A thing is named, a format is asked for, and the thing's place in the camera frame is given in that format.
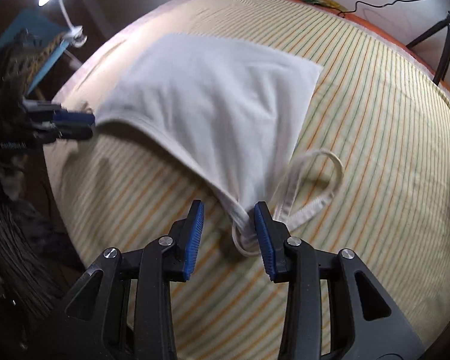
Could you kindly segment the white camisole top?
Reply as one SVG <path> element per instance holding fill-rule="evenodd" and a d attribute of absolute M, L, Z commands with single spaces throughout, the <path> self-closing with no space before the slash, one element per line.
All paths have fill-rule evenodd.
<path fill-rule="evenodd" d="M 330 150 L 294 150 L 322 68 L 231 38 L 168 34 L 146 49 L 99 105 L 96 122 L 130 125 L 201 177 L 246 257 L 258 252 L 260 201 L 290 230 L 329 206 L 343 179 Z"/>

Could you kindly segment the leopard print cloth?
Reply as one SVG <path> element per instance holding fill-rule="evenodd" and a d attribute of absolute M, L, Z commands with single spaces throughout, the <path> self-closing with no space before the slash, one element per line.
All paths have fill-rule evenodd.
<path fill-rule="evenodd" d="M 22 86 L 22 93 L 32 92 L 36 81 L 40 82 L 40 72 L 49 70 L 46 63 L 52 61 L 55 51 L 59 50 L 65 40 L 65 32 L 58 33 L 47 44 L 43 39 L 28 33 L 25 29 L 14 36 L 13 40 L 1 47 L 4 51 L 4 63 L 1 68 L 1 78 L 6 83 Z"/>

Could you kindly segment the blue chair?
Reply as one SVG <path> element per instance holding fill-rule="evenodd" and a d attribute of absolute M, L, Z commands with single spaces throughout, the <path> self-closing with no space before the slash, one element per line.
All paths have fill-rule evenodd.
<path fill-rule="evenodd" d="M 0 49 L 19 44 L 17 56 L 12 57 L 12 74 L 23 79 L 23 91 L 29 95 L 48 74 L 71 45 L 69 30 L 37 10 L 21 10 L 0 36 Z"/>

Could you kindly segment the yellow striped bed cover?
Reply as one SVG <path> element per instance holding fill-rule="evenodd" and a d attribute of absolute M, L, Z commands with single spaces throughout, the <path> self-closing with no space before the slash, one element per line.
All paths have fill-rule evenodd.
<path fill-rule="evenodd" d="M 121 73 L 167 33 L 239 38 L 310 59 L 322 74 L 297 153 L 326 148 L 345 167 L 332 204 L 297 230 L 314 248 L 354 250 L 424 345 L 450 322 L 450 94 L 371 30 L 293 0 L 173 0 L 107 41 L 55 101 L 98 107 Z M 61 217 L 85 264 L 139 249 L 195 199 L 205 205 L 196 269 L 171 288 L 180 359 L 274 359 L 287 288 L 236 252 L 206 183 L 122 125 L 58 142 L 45 159 Z"/>

